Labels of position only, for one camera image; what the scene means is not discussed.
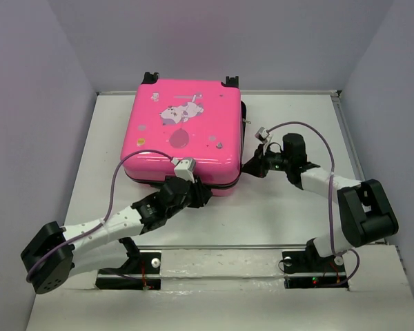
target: cartoon sticker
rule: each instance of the cartoon sticker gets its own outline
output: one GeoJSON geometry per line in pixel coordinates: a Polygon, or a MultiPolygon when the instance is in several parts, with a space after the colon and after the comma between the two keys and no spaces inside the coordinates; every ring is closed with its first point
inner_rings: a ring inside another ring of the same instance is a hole
{"type": "Polygon", "coordinates": [[[189,119],[199,116],[204,111],[204,107],[200,103],[195,103],[200,94],[195,94],[192,101],[185,102],[180,106],[168,106],[163,112],[159,113],[163,126],[174,126],[180,122],[187,122],[189,119]]]}
{"type": "Polygon", "coordinates": [[[139,138],[137,140],[137,146],[140,147],[146,143],[146,140],[144,138],[139,138]]]}
{"type": "Polygon", "coordinates": [[[169,138],[168,142],[174,148],[184,148],[187,146],[189,141],[189,136],[187,131],[184,129],[176,130],[169,138]]]}
{"type": "Polygon", "coordinates": [[[159,101],[159,93],[153,93],[152,96],[150,97],[154,102],[158,102],[159,101]]]}

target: robot end effector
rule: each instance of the robot end effector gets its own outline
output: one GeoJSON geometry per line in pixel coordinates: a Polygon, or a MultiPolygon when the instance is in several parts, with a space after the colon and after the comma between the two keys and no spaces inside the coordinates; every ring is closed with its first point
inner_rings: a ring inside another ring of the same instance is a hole
{"type": "MultiPolygon", "coordinates": [[[[328,194],[331,172],[307,160],[304,138],[289,133],[283,137],[283,148],[273,152],[270,135],[261,128],[256,137],[263,141],[242,172],[264,178],[269,170],[283,171],[288,181],[301,190],[307,190],[338,203],[341,228],[334,230],[335,253],[360,247],[398,231],[398,222],[379,181],[356,181],[333,174],[332,197],[328,194]]],[[[304,263],[320,264],[334,257],[331,234],[314,238],[306,244],[304,263]]]]}

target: white connector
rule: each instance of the white connector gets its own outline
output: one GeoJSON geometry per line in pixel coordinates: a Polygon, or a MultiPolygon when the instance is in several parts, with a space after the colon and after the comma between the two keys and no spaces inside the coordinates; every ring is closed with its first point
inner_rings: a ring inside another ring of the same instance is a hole
{"type": "Polygon", "coordinates": [[[174,158],[172,159],[172,161],[170,161],[170,162],[172,162],[172,163],[173,163],[173,165],[174,165],[174,166],[176,166],[176,165],[179,163],[179,159],[177,159],[176,157],[174,157],[174,158]]]}
{"type": "Polygon", "coordinates": [[[196,162],[193,158],[187,157],[182,159],[178,164],[175,166],[175,174],[178,178],[182,178],[186,181],[191,181],[192,183],[195,182],[195,178],[193,176],[193,170],[195,169],[196,162]]]}
{"type": "Polygon", "coordinates": [[[271,139],[273,138],[273,135],[271,133],[268,133],[267,129],[265,129],[263,126],[256,132],[255,137],[264,143],[264,149],[262,150],[262,154],[265,155],[265,152],[267,151],[268,145],[271,143],[271,139]]]}
{"type": "Polygon", "coordinates": [[[255,137],[261,141],[265,142],[265,140],[268,138],[270,134],[267,132],[267,129],[265,129],[263,126],[256,132],[255,137]]]}

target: black plastic housing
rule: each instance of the black plastic housing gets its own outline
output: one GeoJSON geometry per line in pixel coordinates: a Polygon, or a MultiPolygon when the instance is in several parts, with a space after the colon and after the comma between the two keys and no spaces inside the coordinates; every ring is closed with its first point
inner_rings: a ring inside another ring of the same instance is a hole
{"type": "MultiPolygon", "coordinates": [[[[29,271],[43,255],[65,241],[63,230],[57,222],[45,224],[21,253],[26,271],[29,271]]],[[[68,279],[70,269],[73,268],[72,248],[73,245],[60,248],[36,270],[30,279],[35,293],[50,292],[68,279]]]]}
{"type": "Polygon", "coordinates": [[[392,236],[399,230],[386,193],[379,181],[362,182],[360,188],[337,191],[342,231],[354,247],[392,236]],[[365,212],[362,204],[371,207],[365,212]]]}
{"type": "Polygon", "coordinates": [[[225,88],[239,88],[239,76],[226,77],[226,82],[221,83],[225,88]]]}
{"type": "Polygon", "coordinates": [[[269,170],[284,171],[288,181],[302,190],[301,173],[319,166],[307,161],[305,140],[300,134],[288,133],[284,135],[282,142],[281,152],[273,152],[270,144],[265,154],[264,144],[259,144],[253,157],[242,166],[241,171],[259,178],[266,177],[269,170]]]}
{"type": "MultiPolygon", "coordinates": [[[[340,281],[346,279],[346,276],[341,276],[340,281]]],[[[348,282],[341,285],[336,285],[336,276],[325,276],[325,277],[290,277],[284,282],[286,289],[297,289],[297,288],[348,288],[348,282]]]]}
{"type": "MultiPolygon", "coordinates": [[[[325,267],[334,260],[334,256],[320,257],[316,251],[313,239],[306,243],[305,250],[287,250],[282,252],[283,270],[286,274],[324,272],[325,267]]],[[[337,266],[339,272],[344,272],[344,266],[337,266]]]]}

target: cat sticker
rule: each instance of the cat sticker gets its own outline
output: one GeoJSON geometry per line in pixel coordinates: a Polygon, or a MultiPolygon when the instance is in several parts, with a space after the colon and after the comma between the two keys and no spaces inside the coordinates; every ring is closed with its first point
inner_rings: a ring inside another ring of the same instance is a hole
{"type": "Polygon", "coordinates": [[[184,123],[195,116],[199,116],[204,111],[200,103],[195,103],[200,94],[193,95],[192,101],[185,102],[181,106],[169,106],[163,112],[159,113],[163,126],[174,126],[180,122],[184,123]]]}

